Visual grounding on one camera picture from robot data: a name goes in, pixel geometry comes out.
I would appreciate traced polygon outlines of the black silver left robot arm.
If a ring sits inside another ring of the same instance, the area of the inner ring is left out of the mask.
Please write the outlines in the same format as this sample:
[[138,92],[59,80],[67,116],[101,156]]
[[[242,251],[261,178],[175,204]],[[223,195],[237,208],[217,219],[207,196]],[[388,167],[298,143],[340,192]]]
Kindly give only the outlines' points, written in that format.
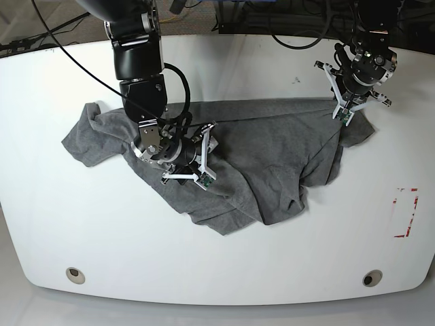
[[345,94],[360,104],[376,85],[394,74],[397,54],[389,48],[389,32],[398,22],[401,1],[351,1],[355,27],[349,48],[353,59],[339,52]]

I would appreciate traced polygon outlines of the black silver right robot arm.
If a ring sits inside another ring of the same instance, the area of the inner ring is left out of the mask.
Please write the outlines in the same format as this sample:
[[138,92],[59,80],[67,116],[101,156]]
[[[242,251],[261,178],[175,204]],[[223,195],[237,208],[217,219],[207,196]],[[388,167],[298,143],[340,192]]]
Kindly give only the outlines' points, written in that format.
[[[114,51],[116,78],[124,110],[137,123],[139,136],[132,143],[136,155],[164,164],[171,173],[193,173],[199,164],[203,137],[197,130],[189,139],[192,122],[190,88],[184,74],[164,63],[158,9],[155,1],[80,1],[79,4],[104,23]],[[175,72],[185,91],[185,102],[175,117],[165,117],[167,90],[165,70]]]

